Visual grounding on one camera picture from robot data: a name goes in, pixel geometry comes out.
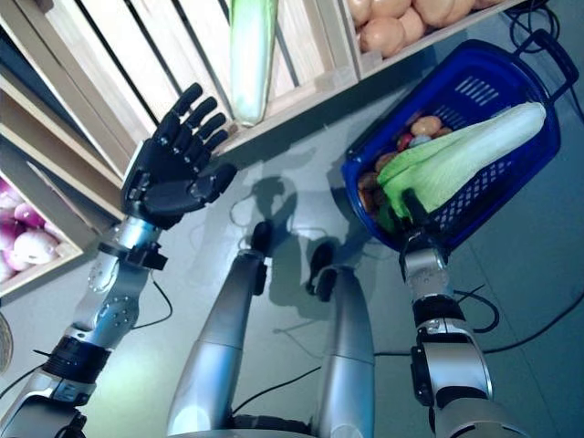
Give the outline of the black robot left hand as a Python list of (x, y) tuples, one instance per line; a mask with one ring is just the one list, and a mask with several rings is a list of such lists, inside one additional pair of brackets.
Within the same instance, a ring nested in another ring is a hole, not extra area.
[(232, 163), (210, 168), (214, 150), (228, 138), (226, 116), (194, 82), (162, 117), (130, 161), (121, 211), (163, 230), (185, 214), (213, 203), (233, 181)]

